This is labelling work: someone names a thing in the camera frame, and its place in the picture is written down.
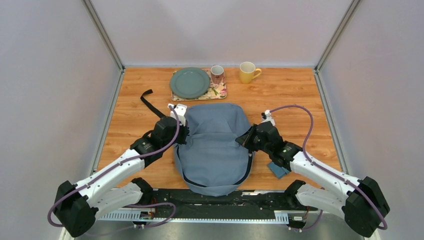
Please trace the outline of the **blue-grey fabric backpack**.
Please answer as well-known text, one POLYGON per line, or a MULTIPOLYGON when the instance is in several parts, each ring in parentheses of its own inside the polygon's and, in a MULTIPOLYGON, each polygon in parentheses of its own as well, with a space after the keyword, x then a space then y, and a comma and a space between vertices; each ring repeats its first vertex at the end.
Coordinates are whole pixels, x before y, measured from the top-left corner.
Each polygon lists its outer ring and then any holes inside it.
POLYGON ((214 103, 188 107, 184 117, 172 145, 176 169, 195 193, 232 193, 253 164, 253 153, 236 142, 251 127, 246 114, 239 105, 214 103))

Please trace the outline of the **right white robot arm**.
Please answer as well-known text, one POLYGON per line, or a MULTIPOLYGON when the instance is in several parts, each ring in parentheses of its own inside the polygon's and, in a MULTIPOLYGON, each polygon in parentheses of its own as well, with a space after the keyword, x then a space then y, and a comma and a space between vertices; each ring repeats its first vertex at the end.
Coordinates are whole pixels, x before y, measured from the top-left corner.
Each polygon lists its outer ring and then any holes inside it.
POLYGON ((283 140, 271 122, 253 124, 235 141, 251 152, 262 151, 278 167, 307 177, 313 187, 295 180, 286 189, 286 205, 293 210, 302 205, 317 208, 344 219, 357 234, 369 238, 377 229, 386 229, 388 202, 376 180, 342 173, 317 160, 301 146, 283 140))

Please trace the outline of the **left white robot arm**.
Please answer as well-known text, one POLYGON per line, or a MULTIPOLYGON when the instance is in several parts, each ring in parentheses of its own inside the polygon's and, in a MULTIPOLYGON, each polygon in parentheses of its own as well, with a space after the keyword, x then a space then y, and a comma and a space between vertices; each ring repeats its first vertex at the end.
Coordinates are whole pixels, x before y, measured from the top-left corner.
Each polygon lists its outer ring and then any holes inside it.
POLYGON ((64 227, 72 237, 92 228, 102 216, 119 208, 135 205, 145 208, 153 201, 147 183, 136 178, 127 185, 116 185, 163 156, 174 144, 184 144, 189 134, 181 113, 162 117, 150 133, 137 139, 120 157, 93 175, 57 189, 47 220, 54 227, 64 227))

